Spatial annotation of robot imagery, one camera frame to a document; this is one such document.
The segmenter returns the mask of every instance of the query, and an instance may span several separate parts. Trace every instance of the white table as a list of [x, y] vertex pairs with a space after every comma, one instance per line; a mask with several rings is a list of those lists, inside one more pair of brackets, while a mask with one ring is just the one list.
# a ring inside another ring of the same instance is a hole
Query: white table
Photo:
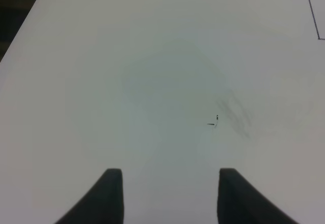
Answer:
[[307, 0], [37, 0], [0, 63], [0, 222], [121, 168], [126, 224], [212, 224], [232, 167], [322, 223], [324, 57]]

